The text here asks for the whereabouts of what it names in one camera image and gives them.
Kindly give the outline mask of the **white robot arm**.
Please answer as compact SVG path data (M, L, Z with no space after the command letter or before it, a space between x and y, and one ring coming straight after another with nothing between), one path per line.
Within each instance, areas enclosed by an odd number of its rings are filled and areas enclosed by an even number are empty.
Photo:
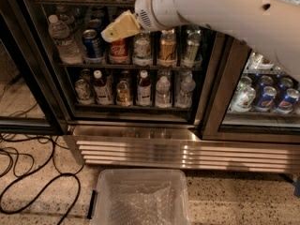
M236 38L300 80L300 7L282 0L136 0L101 36L113 42L184 24Z

